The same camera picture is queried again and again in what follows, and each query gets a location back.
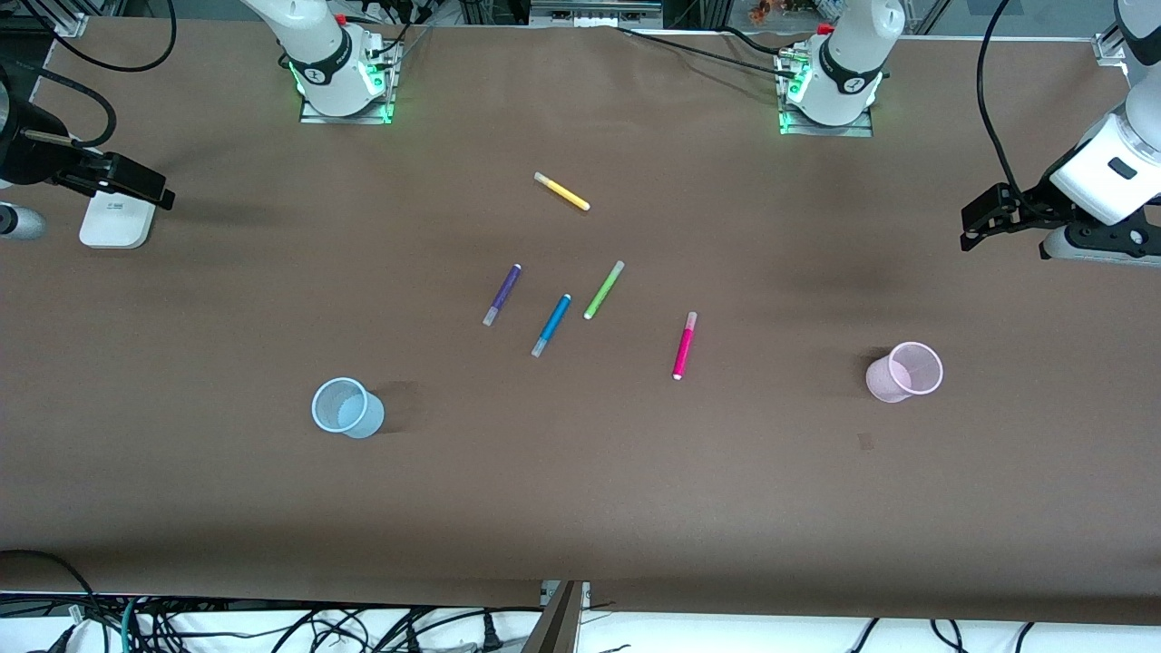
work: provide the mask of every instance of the green marker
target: green marker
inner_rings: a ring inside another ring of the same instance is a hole
[[[613,289],[613,284],[616,284],[616,278],[621,275],[622,270],[625,270],[625,261],[616,261],[616,265],[613,266],[613,271],[608,273],[605,282],[601,284],[600,289],[597,290],[597,296],[589,302],[589,308],[584,309],[585,320],[592,320],[592,316],[597,315],[597,309],[600,308],[600,302],[605,301],[605,295]]]

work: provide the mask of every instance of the purple marker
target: purple marker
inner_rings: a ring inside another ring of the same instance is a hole
[[[520,278],[520,264],[512,266],[509,271],[509,275],[504,278],[504,282],[500,284],[499,292],[496,293],[496,299],[492,300],[492,308],[488,309],[488,315],[484,316],[484,326],[491,326],[492,321],[499,315],[500,309],[504,308],[504,302],[507,301],[509,293],[512,292],[512,286],[515,286],[515,280]]]

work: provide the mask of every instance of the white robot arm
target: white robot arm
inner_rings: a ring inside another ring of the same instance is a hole
[[[1144,211],[1161,195],[1161,2],[1113,6],[1144,74],[1037,186],[1021,193],[997,184],[964,207],[964,251],[996,234],[1052,229],[1041,258],[1161,266],[1161,229]]]
[[[383,40],[340,26],[326,0],[241,0],[274,30],[303,96],[320,114],[348,116],[385,92]]]
[[[904,22],[899,0],[848,0],[835,31],[806,42],[809,70],[787,93],[787,101],[820,124],[853,122],[874,102],[882,64]]]

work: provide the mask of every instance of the marker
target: marker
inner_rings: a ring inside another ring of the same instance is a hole
[[[685,318],[685,331],[682,331],[682,344],[677,347],[677,360],[673,361],[673,379],[685,376],[685,358],[690,356],[690,344],[693,343],[693,325],[698,323],[698,314],[690,313]]]
[[[608,273],[608,277],[605,278],[605,282],[601,284],[600,289],[597,290],[597,296],[589,302],[589,308],[584,309],[585,320],[592,320],[592,316],[597,315],[597,309],[600,308],[600,302],[605,301],[605,295],[613,289],[613,284],[616,284],[616,278],[621,275],[622,270],[625,270],[625,261],[616,261],[616,265],[613,266],[613,271]]]
[[[509,270],[509,275],[504,278],[500,289],[496,293],[496,299],[492,300],[492,308],[488,309],[488,315],[484,316],[484,326],[491,326],[492,321],[496,320],[500,309],[504,308],[504,302],[507,301],[507,295],[512,292],[512,286],[515,286],[515,280],[520,278],[520,270],[519,263],[513,265],[512,270]]]
[[[586,202],[586,201],[582,200],[580,198],[578,198],[576,195],[576,193],[574,193],[572,191],[569,191],[564,186],[561,186],[560,184],[553,181],[551,179],[545,177],[543,174],[540,174],[539,172],[536,174],[534,174],[533,178],[536,181],[540,181],[541,184],[543,184],[545,186],[547,186],[548,189],[551,191],[553,193],[556,193],[557,195],[560,195],[560,196],[564,198],[565,200],[572,202],[572,206],[575,206],[576,208],[578,208],[580,210],[589,210],[589,202]]]
[[[556,302],[556,308],[553,309],[553,314],[548,316],[548,323],[540,331],[540,339],[536,340],[536,346],[532,347],[532,356],[540,358],[540,353],[545,351],[545,346],[548,345],[548,340],[553,339],[553,333],[556,332],[556,325],[561,323],[561,318],[564,317],[564,311],[569,309],[569,303],[572,302],[572,295],[565,293],[561,296],[561,301]]]

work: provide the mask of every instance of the yellow marker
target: yellow marker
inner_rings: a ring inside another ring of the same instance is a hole
[[[547,186],[548,189],[550,189],[551,192],[554,192],[557,195],[564,198],[565,200],[572,202],[572,204],[576,208],[578,208],[580,210],[589,210],[589,202],[586,202],[586,201],[582,200],[580,198],[576,196],[576,193],[574,193],[572,191],[569,191],[564,186],[561,186],[560,184],[553,181],[551,179],[545,177],[543,174],[540,174],[539,172],[536,173],[535,178],[536,178],[536,181],[540,181],[541,184],[543,184],[545,186]]]

